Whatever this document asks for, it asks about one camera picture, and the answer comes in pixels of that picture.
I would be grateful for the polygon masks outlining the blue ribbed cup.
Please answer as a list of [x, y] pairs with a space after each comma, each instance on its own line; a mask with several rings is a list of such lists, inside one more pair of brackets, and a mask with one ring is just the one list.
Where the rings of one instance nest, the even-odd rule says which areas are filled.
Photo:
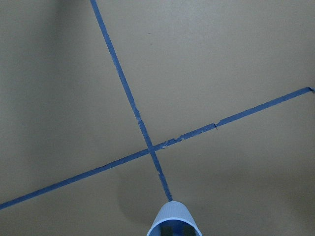
[[178, 201], [170, 201], [162, 206], [148, 236], [201, 236], [195, 220], [187, 207]]

